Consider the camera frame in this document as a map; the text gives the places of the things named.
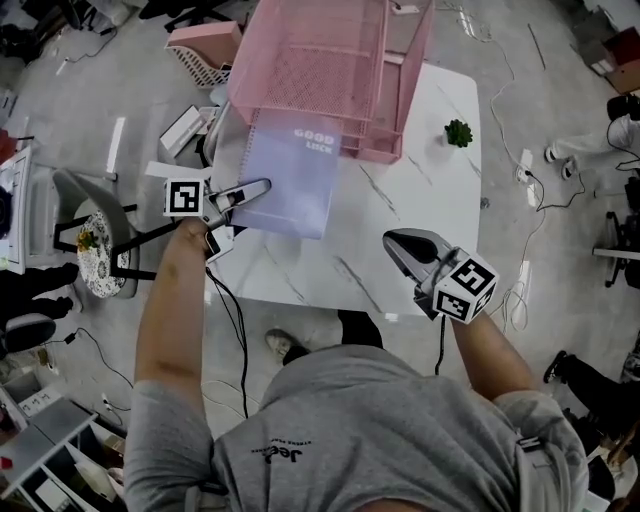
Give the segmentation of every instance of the printed logo on shirt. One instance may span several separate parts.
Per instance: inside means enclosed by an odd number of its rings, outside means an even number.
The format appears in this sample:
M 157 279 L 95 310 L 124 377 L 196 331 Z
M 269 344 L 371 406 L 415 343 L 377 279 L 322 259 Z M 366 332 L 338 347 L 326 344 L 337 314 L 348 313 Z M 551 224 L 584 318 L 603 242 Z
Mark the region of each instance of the printed logo on shirt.
M 294 464 L 298 461 L 298 458 L 303 454 L 301 450 L 295 450 L 293 448 L 285 448 L 284 446 L 277 446 L 276 443 L 286 444 L 289 446 L 304 446 L 307 444 L 311 444 L 311 441 L 286 441 L 284 439 L 274 438 L 271 439 L 271 443 L 269 446 L 265 448 L 258 448 L 256 450 L 251 450 L 251 453 L 259 453 L 264 457 L 264 461 L 267 464 L 271 464 L 271 460 L 274 456 L 280 456 L 289 462 L 293 462 Z

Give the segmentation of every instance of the white table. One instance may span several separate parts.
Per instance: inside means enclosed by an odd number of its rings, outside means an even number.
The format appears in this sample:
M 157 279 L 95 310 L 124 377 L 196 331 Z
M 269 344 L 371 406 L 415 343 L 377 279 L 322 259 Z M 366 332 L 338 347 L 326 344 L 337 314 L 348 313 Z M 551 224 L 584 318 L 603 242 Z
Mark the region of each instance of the white table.
M 441 143 L 452 119 L 469 124 L 465 149 Z M 218 186 L 239 178 L 248 128 L 232 113 L 225 121 L 212 175 Z M 481 182 L 478 92 L 464 75 L 423 64 L 404 132 L 401 160 L 391 166 L 340 159 L 322 240 L 248 229 L 214 270 L 239 297 L 331 309 L 422 314 L 413 283 L 382 246 L 385 231 L 435 231 L 474 252 Z

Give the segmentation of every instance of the pink box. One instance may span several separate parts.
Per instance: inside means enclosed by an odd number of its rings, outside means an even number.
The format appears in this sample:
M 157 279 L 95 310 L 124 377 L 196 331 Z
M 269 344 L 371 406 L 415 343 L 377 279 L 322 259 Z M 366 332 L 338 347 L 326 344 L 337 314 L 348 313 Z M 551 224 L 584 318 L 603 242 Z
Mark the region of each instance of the pink box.
M 238 24 L 224 21 L 178 28 L 169 36 L 167 46 L 186 46 L 210 66 L 220 68 L 225 63 L 233 63 L 241 41 Z

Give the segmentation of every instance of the hand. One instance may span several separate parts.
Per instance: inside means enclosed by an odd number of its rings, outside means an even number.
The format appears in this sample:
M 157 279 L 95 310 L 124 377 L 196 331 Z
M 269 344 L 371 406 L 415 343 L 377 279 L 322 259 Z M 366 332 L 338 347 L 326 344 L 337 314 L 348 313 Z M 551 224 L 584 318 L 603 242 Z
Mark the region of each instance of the hand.
M 179 237 L 181 241 L 188 245 L 206 252 L 209 250 L 209 246 L 204 237 L 207 234 L 207 225 L 202 220 L 195 217 L 188 217 L 184 219 L 178 229 L 176 230 L 176 237 Z

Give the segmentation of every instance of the sneaker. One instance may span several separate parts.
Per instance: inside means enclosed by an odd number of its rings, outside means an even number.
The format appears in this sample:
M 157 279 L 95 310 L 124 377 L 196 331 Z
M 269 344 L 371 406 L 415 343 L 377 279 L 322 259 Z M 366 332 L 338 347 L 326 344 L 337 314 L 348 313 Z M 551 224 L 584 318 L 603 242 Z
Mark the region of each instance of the sneaker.
M 573 160 L 573 158 L 569 158 L 562 164 L 560 175 L 562 176 L 563 180 L 568 180 L 571 179 L 571 176 L 574 175 L 576 170 L 577 169 L 575 161 Z
M 289 352 L 291 347 L 296 345 L 302 347 L 302 343 L 282 329 L 268 330 L 264 335 L 264 340 L 276 356 L 276 361 L 280 364 L 282 364 L 284 356 L 287 355 L 287 352 Z
M 76 287 L 72 284 L 68 284 L 65 286 L 67 290 L 67 296 L 73 302 L 73 306 L 71 306 L 71 313 L 80 313 L 82 311 L 82 302 L 80 301 L 80 297 L 78 297 L 78 293 L 76 292 Z
M 556 154 L 553 152 L 553 148 L 551 146 L 547 146 L 545 148 L 544 159 L 547 161 L 548 164 L 550 164 L 551 162 L 555 162 L 558 159 Z
M 544 377 L 542 378 L 542 380 L 545 384 L 548 384 L 557 377 L 556 368 L 558 367 L 558 364 L 560 364 L 560 361 L 567 357 L 567 355 L 568 354 L 565 350 L 561 350 L 556 354 L 556 357 L 553 358 L 553 362 L 549 365 L 547 371 L 544 372 Z

